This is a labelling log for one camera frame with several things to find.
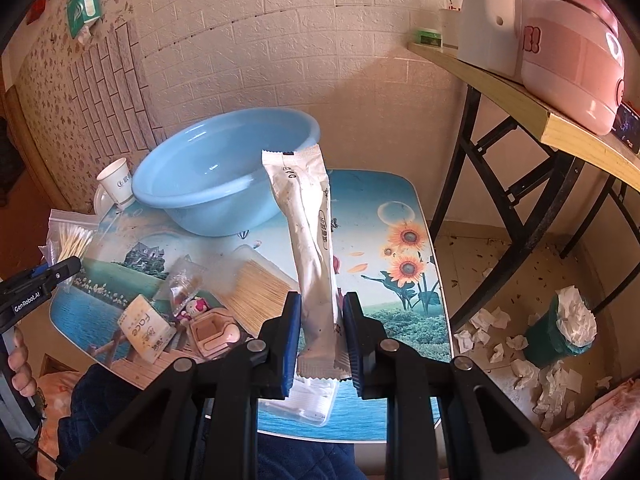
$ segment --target white paper cup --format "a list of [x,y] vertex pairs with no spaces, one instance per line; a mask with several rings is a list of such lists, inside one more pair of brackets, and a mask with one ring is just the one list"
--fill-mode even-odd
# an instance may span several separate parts
[[442,32],[442,51],[456,56],[458,54],[458,29],[460,27],[460,11],[439,9],[440,30]]
[[119,158],[104,168],[96,177],[98,183],[113,199],[118,209],[124,209],[134,201],[131,190],[131,173],[126,158]]

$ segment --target dark blue pants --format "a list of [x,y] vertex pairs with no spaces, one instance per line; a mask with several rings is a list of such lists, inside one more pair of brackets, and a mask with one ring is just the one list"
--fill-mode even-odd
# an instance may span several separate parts
[[[71,396],[71,416],[58,427],[58,462],[73,462],[140,392],[106,368],[93,365]],[[352,444],[325,444],[258,434],[260,480],[364,480]]]

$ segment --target finger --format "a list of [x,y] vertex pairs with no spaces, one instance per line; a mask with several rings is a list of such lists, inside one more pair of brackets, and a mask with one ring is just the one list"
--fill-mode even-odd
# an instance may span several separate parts
[[31,367],[28,364],[25,364],[15,373],[12,379],[12,384],[14,385],[14,388],[20,392],[28,386],[31,379]]
[[20,368],[22,368],[29,358],[29,350],[26,346],[16,347],[13,352],[9,355],[7,359],[7,363],[9,364],[9,368],[14,372],[17,372]]
[[36,384],[36,379],[31,378],[29,383],[20,390],[20,394],[23,397],[33,397],[36,394],[38,389],[38,385]]
[[16,348],[24,346],[24,336],[22,335],[22,330],[20,330],[17,326],[14,327],[14,345]]

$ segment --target green tissue package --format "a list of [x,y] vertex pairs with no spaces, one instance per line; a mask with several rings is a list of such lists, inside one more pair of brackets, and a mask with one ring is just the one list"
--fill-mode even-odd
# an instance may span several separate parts
[[66,4],[66,16],[69,21],[71,37],[75,39],[83,27],[86,27],[84,34],[88,33],[91,24],[102,16],[100,1],[69,0]]

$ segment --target green trash bin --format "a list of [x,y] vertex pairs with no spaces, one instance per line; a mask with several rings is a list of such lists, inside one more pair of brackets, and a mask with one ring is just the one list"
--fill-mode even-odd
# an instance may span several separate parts
[[583,354],[591,348],[591,343],[580,347],[568,342],[558,330],[557,320],[558,295],[556,294],[546,314],[525,333],[529,346],[524,349],[524,356],[538,368],[548,366],[563,357]]

